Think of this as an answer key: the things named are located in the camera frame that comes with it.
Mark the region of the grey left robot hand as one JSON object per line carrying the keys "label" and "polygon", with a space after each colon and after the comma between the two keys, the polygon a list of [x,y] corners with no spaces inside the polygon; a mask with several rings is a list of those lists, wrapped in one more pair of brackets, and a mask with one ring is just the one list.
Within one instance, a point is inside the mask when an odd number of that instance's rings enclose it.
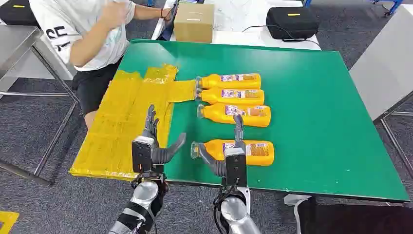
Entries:
{"label": "grey left robot hand", "polygon": [[178,139],[168,148],[160,148],[157,140],[157,125],[159,119],[155,118],[155,115],[154,105],[151,104],[148,108],[142,136],[152,138],[154,141],[151,155],[152,162],[154,164],[166,164],[169,163],[174,155],[182,148],[186,141],[187,134],[181,133]]}

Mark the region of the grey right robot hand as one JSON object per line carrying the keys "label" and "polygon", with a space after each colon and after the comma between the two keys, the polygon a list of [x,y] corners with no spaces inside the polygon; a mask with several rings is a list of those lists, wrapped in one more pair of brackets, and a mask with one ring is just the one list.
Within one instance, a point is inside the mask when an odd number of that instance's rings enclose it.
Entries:
{"label": "grey right robot hand", "polygon": [[235,121],[234,142],[231,148],[223,147],[224,159],[215,159],[208,153],[206,146],[203,143],[193,142],[191,144],[191,152],[201,158],[206,163],[212,172],[219,177],[231,175],[246,174],[246,145],[244,138],[244,124],[241,115],[233,117]]}

